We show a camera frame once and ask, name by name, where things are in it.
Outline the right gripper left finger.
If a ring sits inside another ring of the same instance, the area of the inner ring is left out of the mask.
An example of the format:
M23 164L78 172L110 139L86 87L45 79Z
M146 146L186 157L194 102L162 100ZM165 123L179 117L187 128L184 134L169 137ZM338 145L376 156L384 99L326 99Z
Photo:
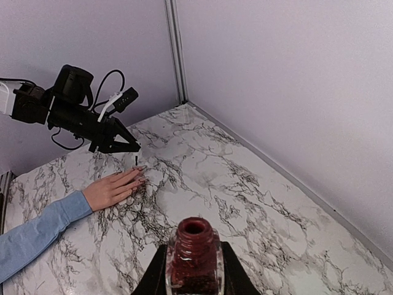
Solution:
M165 267L167 245L160 245L141 281L131 295L166 295Z

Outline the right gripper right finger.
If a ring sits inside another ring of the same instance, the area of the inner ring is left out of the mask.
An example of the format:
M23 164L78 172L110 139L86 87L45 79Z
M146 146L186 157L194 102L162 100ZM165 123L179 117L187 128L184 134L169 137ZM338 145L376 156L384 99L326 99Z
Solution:
M261 295L251 282L229 242L221 242L221 246L224 259L224 294Z

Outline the white cap with brush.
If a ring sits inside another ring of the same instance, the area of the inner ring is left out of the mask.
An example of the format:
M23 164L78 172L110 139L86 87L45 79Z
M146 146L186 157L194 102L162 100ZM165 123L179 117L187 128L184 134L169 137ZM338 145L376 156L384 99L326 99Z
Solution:
M134 152L134 165L138 166L139 165L139 160L141 158L141 152L142 152L142 147L139 144L139 150L137 152Z

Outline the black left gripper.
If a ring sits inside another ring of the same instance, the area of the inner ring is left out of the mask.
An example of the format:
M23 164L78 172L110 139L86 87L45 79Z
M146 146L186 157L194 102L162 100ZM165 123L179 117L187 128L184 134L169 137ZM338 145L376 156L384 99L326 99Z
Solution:
M124 141L117 141L119 136ZM102 122L97 123L97 131L93 135L90 152L118 153L138 152L141 146L136 138L127 130L118 118L104 117Z

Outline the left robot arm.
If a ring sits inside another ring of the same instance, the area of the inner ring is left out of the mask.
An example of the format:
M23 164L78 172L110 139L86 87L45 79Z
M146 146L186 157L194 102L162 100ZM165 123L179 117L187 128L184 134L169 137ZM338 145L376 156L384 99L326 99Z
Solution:
M141 146L114 113L123 112L139 94L120 87L108 100L98 102L91 90L93 75L64 65L48 89L26 79L1 79L1 113L27 124L67 130L75 139L89 141L91 152L139 152Z

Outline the mannequin hand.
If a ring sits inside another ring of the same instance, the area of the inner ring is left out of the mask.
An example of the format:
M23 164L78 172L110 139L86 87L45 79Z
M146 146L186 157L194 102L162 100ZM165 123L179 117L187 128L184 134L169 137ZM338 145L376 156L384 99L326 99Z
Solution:
M127 199L147 182L144 176L146 168L146 166L134 167L114 173L87 186L82 193L91 210L93 212L103 210Z

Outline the blue sleeved forearm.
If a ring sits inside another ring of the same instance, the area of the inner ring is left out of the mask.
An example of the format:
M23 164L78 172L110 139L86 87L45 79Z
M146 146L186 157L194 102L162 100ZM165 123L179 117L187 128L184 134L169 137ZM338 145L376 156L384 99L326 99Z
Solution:
M85 196L75 191L46 206L42 214L1 235L1 282L42 254L73 222L92 214Z

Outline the red nail polish bottle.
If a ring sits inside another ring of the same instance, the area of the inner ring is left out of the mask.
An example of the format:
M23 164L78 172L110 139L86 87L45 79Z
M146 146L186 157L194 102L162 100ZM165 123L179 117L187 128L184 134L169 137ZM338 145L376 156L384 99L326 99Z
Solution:
M218 232L203 218L183 219L166 250L167 294L223 294L224 258Z

